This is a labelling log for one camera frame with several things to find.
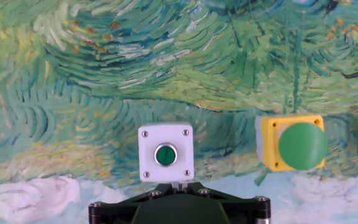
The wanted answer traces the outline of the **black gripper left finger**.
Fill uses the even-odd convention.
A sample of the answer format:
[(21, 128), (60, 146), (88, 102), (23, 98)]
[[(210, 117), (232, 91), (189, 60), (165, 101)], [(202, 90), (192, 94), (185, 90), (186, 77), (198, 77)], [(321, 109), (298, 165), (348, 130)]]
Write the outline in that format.
[(114, 223), (117, 217), (134, 216), (145, 202), (178, 193), (180, 186), (158, 184), (156, 188), (119, 203), (93, 202), (88, 205), (89, 224)]

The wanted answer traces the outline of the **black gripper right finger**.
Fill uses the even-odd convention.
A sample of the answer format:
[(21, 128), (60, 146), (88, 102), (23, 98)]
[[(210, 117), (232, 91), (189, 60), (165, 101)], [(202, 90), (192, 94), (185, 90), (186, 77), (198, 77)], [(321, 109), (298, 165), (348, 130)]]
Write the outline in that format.
[(178, 184), (179, 215), (185, 223), (271, 223), (271, 200), (265, 196), (240, 198), (199, 182)]

